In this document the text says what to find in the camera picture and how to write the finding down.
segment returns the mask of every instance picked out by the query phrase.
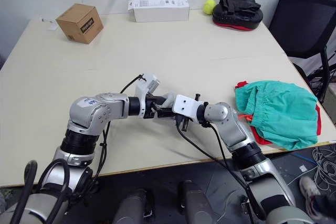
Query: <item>tennis ball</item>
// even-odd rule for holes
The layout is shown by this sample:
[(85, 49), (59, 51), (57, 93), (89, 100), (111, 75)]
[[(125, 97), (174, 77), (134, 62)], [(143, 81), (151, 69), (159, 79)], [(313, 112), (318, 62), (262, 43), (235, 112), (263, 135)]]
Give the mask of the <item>tennis ball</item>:
[(203, 5), (203, 11), (205, 14), (211, 15), (214, 7), (216, 6), (216, 2), (214, 0), (207, 0), (205, 1), (204, 5)]

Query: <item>white cable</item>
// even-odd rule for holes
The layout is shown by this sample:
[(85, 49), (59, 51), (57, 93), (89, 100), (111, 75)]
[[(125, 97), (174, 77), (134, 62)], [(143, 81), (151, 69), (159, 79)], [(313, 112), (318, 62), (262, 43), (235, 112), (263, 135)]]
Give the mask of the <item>white cable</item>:
[(225, 201), (225, 206), (224, 206), (224, 213), (219, 217), (219, 219), (217, 220), (217, 222), (219, 222), (219, 221), (225, 216), (227, 202), (229, 201), (231, 195), (233, 195), (233, 194), (234, 194), (235, 192), (237, 192), (237, 191), (245, 191), (245, 190), (241, 190), (241, 189), (239, 189), (239, 190), (234, 190), (234, 191), (232, 191), (232, 192), (227, 196), (226, 201)]
[[(315, 148), (312, 151), (314, 161), (318, 164), (317, 171), (314, 175), (314, 182), (316, 186), (323, 191), (330, 190), (330, 186), (336, 186), (336, 163), (328, 160), (328, 157), (336, 157), (335, 146), (333, 150)], [(323, 181), (327, 186), (321, 187), (318, 182)]]
[(287, 184), (287, 186), (289, 186), (290, 184), (292, 184), (295, 180), (297, 180), (299, 177), (303, 176), (304, 174), (309, 173), (309, 172), (311, 172), (312, 170), (315, 170), (317, 167), (318, 167), (318, 166), (315, 166), (313, 169), (310, 169), (310, 170), (308, 170), (308, 171), (306, 171), (306, 172), (304, 172), (304, 173), (301, 173), (299, 176), (295, 177), (291, 182), (289, 182), (289, 183)]

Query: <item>sneaker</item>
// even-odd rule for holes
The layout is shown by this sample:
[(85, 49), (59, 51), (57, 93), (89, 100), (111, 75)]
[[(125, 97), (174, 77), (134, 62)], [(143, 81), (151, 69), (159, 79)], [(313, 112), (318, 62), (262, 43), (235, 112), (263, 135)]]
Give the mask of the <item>sneaker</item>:
[(310, 177), (303, 176), (300, 178), (299, 186), (302, 195), (306, 199), (306, 211), (308, 215), (314, 220), (321, 219), (323, 215), (316, 211), (313, 207), (313, 197), (315, 195), (321, 195), (315, 182)]

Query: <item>cardboard box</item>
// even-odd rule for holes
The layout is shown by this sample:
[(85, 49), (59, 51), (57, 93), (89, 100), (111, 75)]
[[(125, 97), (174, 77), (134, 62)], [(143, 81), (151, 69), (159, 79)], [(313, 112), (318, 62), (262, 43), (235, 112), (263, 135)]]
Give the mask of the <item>cardboard box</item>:
[(56, 19), (69, 40), (89, 44), (103, 29), (94, 6), (74, 4)]
[(136, 22), (181, 21), (189, 19), (188, 0), (130, 0)]

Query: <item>gray floor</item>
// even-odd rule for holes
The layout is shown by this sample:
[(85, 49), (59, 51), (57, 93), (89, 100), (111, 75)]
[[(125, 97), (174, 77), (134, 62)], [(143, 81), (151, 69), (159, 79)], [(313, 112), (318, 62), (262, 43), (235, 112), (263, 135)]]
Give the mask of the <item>gray floor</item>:
[[(309, 148), (296, 153), (312, 158), (311, 151), (312, 149)], [(314, 167), (314, 164), (290, 153), (274, 158), (273, 162), (286, 182), (290, 182), (302, 173), (299, 166), (304, 165), (308, 170)], [(184, 216), (177, 210), (176, 192), (177, 185), (186, 179), (191, 179), (206, 192), (209, 202), (218, 216), (223, 214), (227, 196), (231, 192), (241, 189), (228, 171), (213, 162), (101, 177), (101, 189), (98, 194), (92, 195), (89, 206), (84, 207), (82, 203), (76, 205), (64, 217), (63, 223), (111, 221), (121, 200), (138, 188), (151, 188), (153, 191), (156, 212), (153, 223), (186, 223)], [(290, 188), (295, 195), (297, 206), (304, 209), (305, 202), (299, 191), (298, 181), (297, 179), (292, 183)], [(244, 191), (236, 191), (232, 194), (228, 201), (225, 217), (218, 223), (249, 223), (248, 216), (243, 214), (240, 206), (243, 195), (245, 195)], [(256, 223), (263, 223), (256, 218), (255, 220)], [(324, 218), (317, 223), (335, 222), (332, 219)]]

